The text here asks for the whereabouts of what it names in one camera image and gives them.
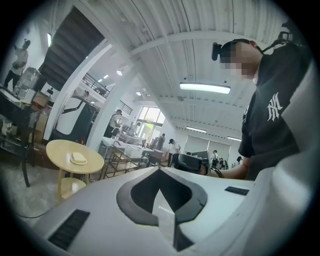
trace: ceiling beam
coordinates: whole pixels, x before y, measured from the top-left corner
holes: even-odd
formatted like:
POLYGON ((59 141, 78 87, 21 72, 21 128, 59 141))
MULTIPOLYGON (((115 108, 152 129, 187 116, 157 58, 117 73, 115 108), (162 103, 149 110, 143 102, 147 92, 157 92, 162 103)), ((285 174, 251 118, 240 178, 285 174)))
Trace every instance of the ceiling beam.
POLYGON ((222 31, 212 31, 212 30, 211 31, 190 31, 190 32, 181 32, 177 34, 170 34, 170 35, 167 35, 166 37, 160 37, 155 40, 149 41, 133 49, 130 52, 130 54, 133 56, 153 47, 158 47, 166 43, 178 42, 183 40, 210 39, 210 40, 217 40, 220 42, 220 41, 232 41, 233 39, 237 39, 237 38, 243 38, 243 39, 255 41, 262 49, 267 48, 269 46, 264 42, 257 41, 254 38, 241 35, 241 34, 222 32, 222 31))
POLYGON ((171 120, 173 123, 176 124, 176 126, 181 127, 183 129, 188 126, 196 129, 205 130, 207 131, 207 134, 217 135, 224 138, 230 136, 230 137, 240 139, 242 136, 242 132, 240 130, 235 130, 228 127, 220 127, 215 125, 199 123, 195 121, 181 120, 179 117, 172 117, 171 120))
POLYGON ((160 97, 159 102, 161 103, 171 103, 171 104, 186 104, 186 105, 194 105, 194 106, 204 106, 212 109, 222 108, 223 110, 238 113, 239 115, 243 115, 245 108, 236 105, 230 105, 226 103, 221 103, 217 101, 211 100, 203 100, 203 99, 195 99, 195 98, 184 98, 183 101, 179 101, 175 97, 160 97))

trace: black t-shirt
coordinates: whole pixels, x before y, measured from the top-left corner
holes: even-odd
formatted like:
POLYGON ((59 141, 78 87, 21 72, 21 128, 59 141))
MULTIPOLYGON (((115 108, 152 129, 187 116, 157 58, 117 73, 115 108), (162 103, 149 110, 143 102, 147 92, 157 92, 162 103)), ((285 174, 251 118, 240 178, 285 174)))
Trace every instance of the black t-shirt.
POLYGON ((290 98, 302 81, 311 56, 293 44, 282 46, 261 59, 256 91, 245 109, 239 153, 250 158, 247 180, 299 152, 282 118, 290 98))

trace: round wooden table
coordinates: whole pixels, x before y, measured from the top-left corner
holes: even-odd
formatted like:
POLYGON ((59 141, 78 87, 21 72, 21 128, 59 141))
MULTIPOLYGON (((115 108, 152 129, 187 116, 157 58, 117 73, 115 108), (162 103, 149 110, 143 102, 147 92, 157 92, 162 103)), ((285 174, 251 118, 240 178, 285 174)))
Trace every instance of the round wooden table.
POLYGON ((60 168, 57 188, 58 202, 60 202, 61 197, 65 199, 88 185, 89 174, 100 171, 105 163, 103 157, 96 151, 69 140, 52 140, 46 145, 45 150, 51 162, 60 168), (81 153, 87 163, 79 165, 71 162, 70 158, 74 152, 81 153), (70 172, 70 178, 63 178, 64 171, 70 172), (73 178, 73 174, 85 175, 86 185, 81 180, 73 178))

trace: white pillar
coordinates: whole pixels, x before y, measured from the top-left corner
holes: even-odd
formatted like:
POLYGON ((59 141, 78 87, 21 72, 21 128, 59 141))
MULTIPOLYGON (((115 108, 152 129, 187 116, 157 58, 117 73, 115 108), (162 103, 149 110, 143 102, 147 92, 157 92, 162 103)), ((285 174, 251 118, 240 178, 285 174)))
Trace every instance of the white pillar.
POLYGON ((127 72, 119 82, 115 84, 105 99, 102 108, 97 115, 95 122, 91 128, 86 146, 98 151, 102 137, 107 129, 111 116, 115 113, 115 109, 121 100, 121 97, 126 92, 128 87, 137 75, 139 63, 135 64, 129 72, 127 72))
POLYGON ((63 108, 67 100, 72 96, 74 90, 78 87, 81 79, 85 76, 85 74, 89 71, 89 69, 100 59, 102 55, 104 55, 109 49, 111 49, 112 45, 104 39, 101 43, 97 45, 96 48, 88 55, 86 58, 71 74, 68 80, 65 82, 62 87, 60 93, 58 94, 55 102, 53 104, 52 110, 50 112, 48 121, 45 126, 45 131, 43 135, 44 140, 49 140, 51 133, 59 119, 63 108))

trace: staircase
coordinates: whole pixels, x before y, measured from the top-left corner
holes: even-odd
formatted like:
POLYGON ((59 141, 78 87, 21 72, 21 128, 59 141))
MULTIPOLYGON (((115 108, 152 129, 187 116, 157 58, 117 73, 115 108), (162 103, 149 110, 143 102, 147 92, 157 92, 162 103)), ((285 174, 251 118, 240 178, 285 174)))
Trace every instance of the staircase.
POLYGON ((73 7, 56 31, 39 69, 43 80, 61 91, 71 74, 103 39, 96 27, 73 7))

